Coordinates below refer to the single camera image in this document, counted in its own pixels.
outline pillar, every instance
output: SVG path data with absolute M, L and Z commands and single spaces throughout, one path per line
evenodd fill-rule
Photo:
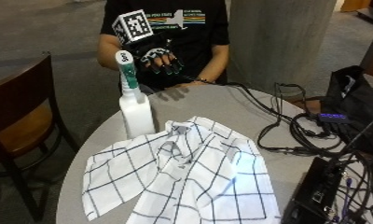
M 307 86 L 336 0 L 234 0 L 230 80 L 274 94 L 274 83 Z M 299 90 L 284 89 L 289 96 Z

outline black t-shirt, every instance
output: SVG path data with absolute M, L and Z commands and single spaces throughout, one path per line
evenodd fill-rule
M 152 30 L 187 28 L 174 39 L 172 51 L 183 59 L 182 75 L 198 77 L 212 59 L 212 45 L 228 45 L 228 18 L 224 0 L 107 0 L 102 34 L 115 35 L 113 23 L 121 14 L 145 10 Z M 163 89 L 191 82 L 179 75 L 138 73 L 139 82 Z

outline grid pattern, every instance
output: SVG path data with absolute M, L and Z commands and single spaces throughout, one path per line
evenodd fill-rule
M 85 212 L 102 216 L 141 195 L 127 223 L 280 223 L 254 141 L 210 119 L 114 144 L 87 161 Z

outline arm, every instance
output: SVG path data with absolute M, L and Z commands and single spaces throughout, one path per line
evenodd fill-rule
M 202 70 L 199 78 L 215 82 L 224 72 L 230 60 L 230 45 L 212 46 L 214 58 Z
M 98 61 L 102 67 L 119 71 L 115 54 L 122 49 L 121 40 L 115 35 L 101 35 Z

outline hand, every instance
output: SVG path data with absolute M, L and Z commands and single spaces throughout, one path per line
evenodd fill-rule
M 150 68 L 154 73 L 162 71 L 167 75 L 179 74 L 184 64 L 168 49 L 151 49 L 141 59 L 143 66 Z
M 194 82 L 190 82 L 190 83 L 180 83 L 180 84 L 176 84 L 176 86 L 166 88 L 166 90 L 170 90 L 172 88 L 183 88 L 183 87 L 200 86 L 200 85 L 207 85 L 207 83 L 204 83 L 202 81 L 194 81 Z

